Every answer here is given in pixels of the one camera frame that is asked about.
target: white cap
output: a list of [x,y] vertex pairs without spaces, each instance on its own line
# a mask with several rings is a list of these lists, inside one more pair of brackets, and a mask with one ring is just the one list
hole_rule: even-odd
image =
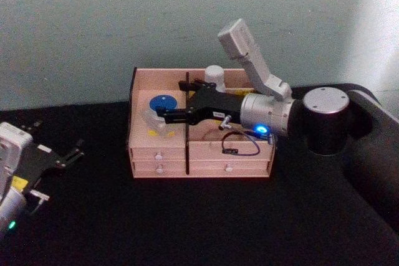
[[216,90],[224,93],[226,86],[224,85],[224,70],[219,65],[210,65],[205,69],[205,82],[216,83]]

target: blue lid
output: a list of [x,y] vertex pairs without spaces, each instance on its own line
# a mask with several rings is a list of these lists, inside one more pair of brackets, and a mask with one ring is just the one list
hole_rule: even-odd
[[177,107],[177,101],[169,95],[158,95],[151,99],[150,108],[155,111],[158,106],[165,107],[166,109],[175,109]]

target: wooden box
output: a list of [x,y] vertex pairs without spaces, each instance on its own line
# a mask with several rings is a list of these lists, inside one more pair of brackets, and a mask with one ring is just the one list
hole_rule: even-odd
[[[210,178],[270,176],[275,146],[257,140],[261,152],[256,156],[222,154],[218,120],[205,120],[195,126],[167,124],[169,132],[160,136],[148,127],[143,112],[157,95],[171,95],[178,108],[186,107],[189,95],[179,89],[180,80],[204,79],[204,69],[135,69],[130,95],[130,134],[128,151],[134,178]],[[226,92],[252,91],[243,69],[225,69]],[[225,147],[240,153],[256,150],[251,141],[233,135]]]

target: cable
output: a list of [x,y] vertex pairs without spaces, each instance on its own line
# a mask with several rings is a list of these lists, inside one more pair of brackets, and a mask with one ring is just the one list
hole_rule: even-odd
[[[229,137],[230,135],[243,135],[243,136],[245,136],[247,139],[249,139],[250,141],[252,141],[252,143],[256,146],[256,149],[257,149],[257,151],[255,152],[255,153],[250,153],[250,154],[239,154],[238,153],[238,149],[232,149],[232,148],[228,148],[228,149],[226,149],[225,147],[224,147],[224,141],[225,141],[225,139],[227,138],[227,137]],[[248,135],[248,134],[246,134],[246,133],[244,133],[244,132],[241,132],[241,131],[236,131],[236,130],[234,130],[234,131],[232,131],[232,132],[229,132],[229,133],[227,133],[227,134],[225,134],[224,136],[223,136],[223,138],[222,138],[222,153],[223,154],[230,154],[230,155],[235,155],[235,156],[256,156],[256,155],[258,155],[260,152],[261,152],[261,148],[259,147],[259,145],[256,143],[256,140],[254,139],[254,138],[252,138],[250,135]]]

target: light blue wall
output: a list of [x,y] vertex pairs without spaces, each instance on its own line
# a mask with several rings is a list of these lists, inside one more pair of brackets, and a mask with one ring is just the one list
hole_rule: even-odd
[[[239,17],[271,70],[292,86],[353,82],[383,99],[382,91],[390,97],[399,88],[399,22],[390,22],[399,16],[397,4],[1,0],[0,109],[126,100],[134,67],[238,67],[227,59],[216,34]],[[381,9],[391,17],[376,30]],[[382,58],[374,55],[381,40],[390,45]]]

